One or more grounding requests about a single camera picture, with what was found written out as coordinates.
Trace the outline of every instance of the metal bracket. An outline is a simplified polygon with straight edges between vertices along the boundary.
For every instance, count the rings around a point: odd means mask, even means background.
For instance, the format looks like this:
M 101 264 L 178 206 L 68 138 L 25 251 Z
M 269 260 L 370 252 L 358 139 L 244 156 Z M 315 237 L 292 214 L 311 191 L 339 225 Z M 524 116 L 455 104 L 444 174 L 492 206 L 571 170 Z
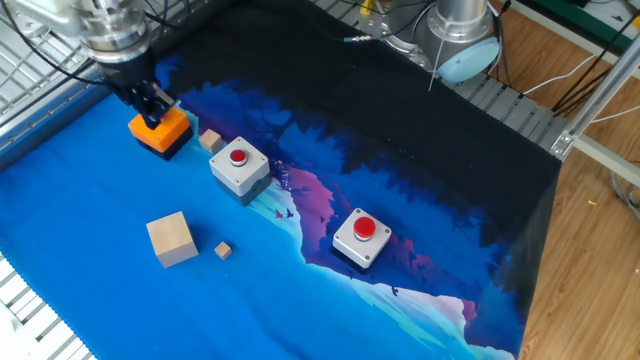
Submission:
M 564 130 L 556 142 L 553 143 L 551 154 L 560 160 L 564 160 L 573 148 L 574 140 L 574 136 L 571 135 L 568 130 Z

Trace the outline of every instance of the black fabric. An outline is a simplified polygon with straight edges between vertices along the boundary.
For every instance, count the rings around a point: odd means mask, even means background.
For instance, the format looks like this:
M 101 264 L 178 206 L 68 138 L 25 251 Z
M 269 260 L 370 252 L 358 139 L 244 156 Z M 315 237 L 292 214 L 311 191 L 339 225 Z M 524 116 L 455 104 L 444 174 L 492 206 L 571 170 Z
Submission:
M 517 271 L 502 281 L 519 289 L 526 314 L 561 162 L 438 81 L 428 91 L 430 75 L 385 44 L 340 41 L 358 34 L 308 1 L 238 1 L 186 40 L 169 91 L 240 79 L 247 90 L 357 128 L 437 174 L 454 189 L 443 189 L 442 201 L 461 213 L 488 212 L 483 245 L 504 238 L 521 245 L 510 250 Z M 460 194 L 465 201 L 456 202 Z

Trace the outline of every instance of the metal pole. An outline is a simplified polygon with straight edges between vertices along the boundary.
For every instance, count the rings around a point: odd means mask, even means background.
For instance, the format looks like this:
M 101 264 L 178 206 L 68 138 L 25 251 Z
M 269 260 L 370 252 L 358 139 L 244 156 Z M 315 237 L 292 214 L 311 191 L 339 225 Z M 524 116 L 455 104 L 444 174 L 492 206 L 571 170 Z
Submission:
M 622 54 L 609 74 L 596 88 L 578 115 L 567 125 L 558 140 L 551 148 L 552 153 L 564 159 L 573 147 L 573 141 L 589 126 L 591 121 L 602 111 L 620 87 L 633 75 L 640 66 L 640 36 L 637 36 L 627 51 Z

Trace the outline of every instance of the metal grid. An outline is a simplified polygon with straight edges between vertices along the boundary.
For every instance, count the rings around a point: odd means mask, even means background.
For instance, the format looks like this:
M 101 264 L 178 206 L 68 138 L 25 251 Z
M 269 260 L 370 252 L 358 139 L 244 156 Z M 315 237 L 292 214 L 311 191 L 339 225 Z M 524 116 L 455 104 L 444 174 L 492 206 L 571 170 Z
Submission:
M 3 341 L 20 351 L 20 358 L 46 360 L 94 360 L 87 347 L 27 286 L 0 254 L 0 327 Z M 7 334 L 8 328 L 13 334 Z M 0 356 L 8 355 L 0 349 Z
M 189 0 L 191 13 L 209 4 L 210 0 Z M 149 4 L 160 14 L 164 11 L 164 0 L 149 0 L 145 10 L 153 13 Z M 181 25 L 186 19 L 184 0 L 168 0 L 167 22 Z M 25 20 L 18 14 L 14 17 L 25 34 L 37 35 L 41 25 Z M 152 30 L 152 39 L 160 38 L 160 25 L 147 22 Z M 171 31 L 165 27 L 164 33 Z M 77 40 L 69 39 L 45 28 L 42 34 L 31 38 L 50 60 L 69 72 L 77 71 L 83 65 L 91 65 Z M 95 65 L 87 66 L 80 77 L 95 80 L 98 71 Z M 55 114 L 66 113 L 78 101 L 90 97 L 86 91 L 91 86 L 68 79 L 42 61 L 8 25 L 4 15 L 0 15 L 0 171 L 7 166 L 2 156 L 30 131 L 41 128 L 54 118 Z
M 42 26 L 29 21 L 26 25 Z M 77 40 L 53 31 L 45 29 L 44 34 L 32 37 L 31 42 L 49 60 L 69 72 L 87 61 Z M 61 76 L 64 75 L 33 53 L 4 16 L 0 18 L 0 128 L 11 120 L 4 115 Z

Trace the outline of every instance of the white cable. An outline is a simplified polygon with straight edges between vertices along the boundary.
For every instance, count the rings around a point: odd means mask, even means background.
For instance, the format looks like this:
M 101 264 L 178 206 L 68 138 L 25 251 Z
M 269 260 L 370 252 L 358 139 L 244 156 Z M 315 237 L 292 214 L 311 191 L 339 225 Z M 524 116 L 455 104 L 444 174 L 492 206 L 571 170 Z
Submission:
M 487 73 L 488 75 L 491 75 L 491 73 L 493 72 L 493 70 L 496 68 L 496 66 L 498 66 L 498 64 L 500 63 L 500 56 L 502 56 L 502 37 L 500 36 L 500 38 L 498 39 L 498 57 L 496 58 L 496 61 L 493 63 L 493 66 L 491 66 L 491 69 L 489 69 L 489 72 Z
M 625 110 L 625 111 L 623 111 L 623 112 L 621 112 L 621 113 L 617 113 L 617 114 L 614 114 L 614 115 L 610 115 L 610 116 L 604 117 L 604 118 L 602 118 L 602 119 L 596 119 L 596 120 L 593 120 L 593 121 L 592 121 L 592 123 L 594 123 L 594 122 L 600 122 L 600 121 L 605 121 L 605 120 L 609 120 L 609 119 L 613 119 L 614 117 L 618 117 L 618 116 L 621 116 L 621 115 L 624 115 L 624 114 L 628 114 L 628 113 L 630 113 L 630 112 L 632 112 L 632 111 L 636 111 L 636 110 L 638 110 L 638 109 L 640 109 L 640 105 L 638 105 L 638 106 L 636 106 L 636 107 L 634 107 L 634 108 L 631 108 L 631 109 L 629 109 L 629 110 Z
M 436 74 L 438 72 L 438 61 L 440 61 L 440 53 L 442 52 L 442 45 L 444 45 L 444 39 L 440 38 L 440 48 L 438 49 L 438 55 L 436 55 L 436 62 L 433 64 L 433 73 L 431 74 L 431 81 L 429 81 L 428 92 L 431 92 L 431 85 L 433 85 L 433 80 L 436 78 Z
M 493 7 L 493 4 L 491 4 L 490 1 L 487 1 L 487 6 L 489 6 L 489 10 L 491 10 L 491 12 L 493 13 L 493 16 L 500 17 L 500 14 L 498 14 L 498 10 L 496 10 L 496 8 Z
M 523 94 L 523 95 L 527 95 L 527 94 L 529 94 L 530 92 L 532 92 L 532 91 L 534 91 L 534 90 L 538 90 L 538 88 L 540 88 L 540 87 L 542 87 L 542 86 L 545 86 L 545 85 L 547 85 L 547 84 L 548 84 L 548 83 L 550 83 L 550 82 L 553 82 L 553 81 L 556 81 L 556 80 L 560 80 L 560 79 L 564 79 L 564 78 L 566 78 L 566 77 L 569 77 L 569 76 L 573 75 L 573 73 L 575 73 L 576 71 L 578 71 L 578 69 L 580 69 L 580 68 L 582 67 L 582 65 L 586 64 L 587 62 L 589 62 L 589 60 L 593 59 L 594 57 L 596 57 L 596 56 L 595 56 L 595 55 L 591 55 L 591 56 L 589 56 L 585 61 L 581 62 L 581 63 L 580 63 L 580 65 L 576 66 L 576 68 L 575 68 L 575 69 L 571 70 L 571 72 L 570 72 L 570 73 L 568 73 L 568 74 L 566 74 L 566 75 L 562 75 L 562 76 L 556 76 L 556 77 L 554 77 L 553 79 L 549 79 L 549 80 L 547 80 L 547 81 L 543 82 L 542 84 L 540 84 L 540 85 L 538 85 L 538 86 L 534 86 L 533 88 L 531 88 L 531 89 L 529 89 L 529 90 L 527 90 L 527 91 L 523 92 L 522 94 Z

